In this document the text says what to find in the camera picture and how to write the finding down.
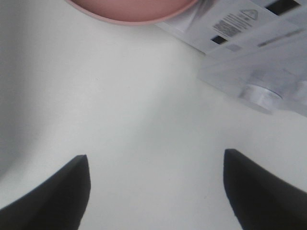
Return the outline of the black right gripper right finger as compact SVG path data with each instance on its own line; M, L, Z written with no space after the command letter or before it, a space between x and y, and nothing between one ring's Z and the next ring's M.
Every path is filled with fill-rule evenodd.
M226 196L244 230L305 230L307 194L236 149L224 151Z

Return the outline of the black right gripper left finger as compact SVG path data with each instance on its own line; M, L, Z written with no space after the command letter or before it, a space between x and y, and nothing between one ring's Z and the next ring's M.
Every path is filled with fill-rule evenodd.
M38 187L0 210L2 230L77 230L91 190L86 155L77 155Z

